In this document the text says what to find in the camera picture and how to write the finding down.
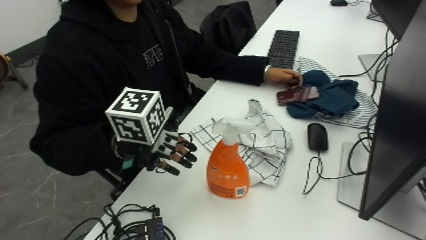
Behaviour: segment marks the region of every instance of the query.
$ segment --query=black keyboard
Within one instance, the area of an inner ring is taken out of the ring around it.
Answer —
[[[276,31],[268,53],[272,67],[293,69],[299,35],[299,31]]]

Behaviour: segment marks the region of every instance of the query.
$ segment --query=blue cloth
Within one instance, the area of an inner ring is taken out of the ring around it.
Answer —
[[[288,112],[293,118],[317,118],[328,115],[341,118],[349,111],[359,108],[355,96],[359,82],[353,80],[335,80],[320,70],[304,74],[304,87],[317,87],[320,98],[308,102],[288,104]]]

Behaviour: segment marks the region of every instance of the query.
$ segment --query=monitor stand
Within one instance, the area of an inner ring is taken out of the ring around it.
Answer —
[[[353,143],[344,143],[341,176],[351,174],[348,155],[353,145]],[[353,170],[365,171],[368,160],[369,153],[363,144],[359,144],[352,157]],[[364,179],[365,175],[343,178],[339,181],[337,200],[356,210],[360,210],[361,205]],[[426,203],[419,188],[412,189],[408,193],[397,193],[376,213],[375,218],[417,239],[424,240],[426,236]]]
[[[371,69],[371,67],[373,66],[373,64],[375,64],[375,62],[376,62],[376,60],[379,58],[379,56],[380,56],[380,54],[364,54],[364,55],[359,56],[365,70]],[[372,81],[375,80],[375,74],[376,74],[379,63],[383,61],[385,56],[387,56],[385,54],[381,56],[381,59],[377,61],[376,66],[368,72]],[[384,81],[384,75],[385,75],[385,68],[383,68],[383,70],[377,74],[377,81],[379,82]]]

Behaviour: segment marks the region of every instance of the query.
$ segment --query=hand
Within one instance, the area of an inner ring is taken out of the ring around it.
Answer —
[[[303,86],[304,84],[303,75],[299,72],[285,68],[269,68],[266,73],[264,80],[268,83],[284,83],[292,89]]]

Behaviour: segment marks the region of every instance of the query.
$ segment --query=bottle label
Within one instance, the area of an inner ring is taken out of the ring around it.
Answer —
[[[247,190],[248,188],[246,186],[236,188],[236,197],[244,197]]]

